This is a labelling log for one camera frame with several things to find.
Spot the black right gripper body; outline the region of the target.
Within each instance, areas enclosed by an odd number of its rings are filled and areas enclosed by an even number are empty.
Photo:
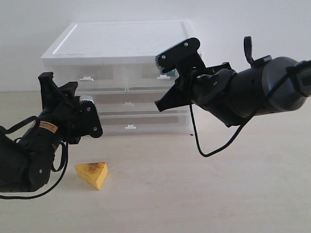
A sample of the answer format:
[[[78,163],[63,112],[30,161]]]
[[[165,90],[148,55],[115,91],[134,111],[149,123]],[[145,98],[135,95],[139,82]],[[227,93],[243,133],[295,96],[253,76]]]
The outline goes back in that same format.
[[[174,107],[195,104],[199,107],[227,107],[233,69],[214,67],[178,69],[179,77],[173,85]]]

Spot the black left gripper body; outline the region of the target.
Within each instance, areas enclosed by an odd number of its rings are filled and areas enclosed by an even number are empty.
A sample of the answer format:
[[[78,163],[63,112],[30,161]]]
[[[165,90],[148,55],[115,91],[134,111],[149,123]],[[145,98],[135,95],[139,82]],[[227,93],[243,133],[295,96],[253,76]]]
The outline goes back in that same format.
[[[31,126],[18,139],[18,152],[22,155],[54,155],[60,144],[76,141],[83,132],[79,123],[82,107],[78,101],[50,102],[38,116],[20,122]]]

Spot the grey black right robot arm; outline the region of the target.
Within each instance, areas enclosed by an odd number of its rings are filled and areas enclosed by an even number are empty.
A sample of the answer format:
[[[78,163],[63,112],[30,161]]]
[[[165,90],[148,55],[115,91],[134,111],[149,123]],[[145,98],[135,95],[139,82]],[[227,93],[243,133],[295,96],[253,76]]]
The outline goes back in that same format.
[[[310,61],[267,57],[241,72],[228,62],[186,67],[155,105],[162,112],[195,104],[231,127],[242,125],[251,114],[295,111],[310,95]]]

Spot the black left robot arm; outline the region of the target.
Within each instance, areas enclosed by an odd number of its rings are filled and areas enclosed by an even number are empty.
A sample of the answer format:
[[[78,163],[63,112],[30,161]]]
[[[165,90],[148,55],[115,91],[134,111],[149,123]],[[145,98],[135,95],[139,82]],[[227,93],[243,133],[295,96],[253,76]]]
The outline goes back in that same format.
[[[74,121],[81,110],[75,95],[78,83],[57,86],[53,72],[38,76],[42,111],[9,129],[0,128],[0,190],[35,192],[46,185],[51,172],[65,167],[68,147],[77,144]]]

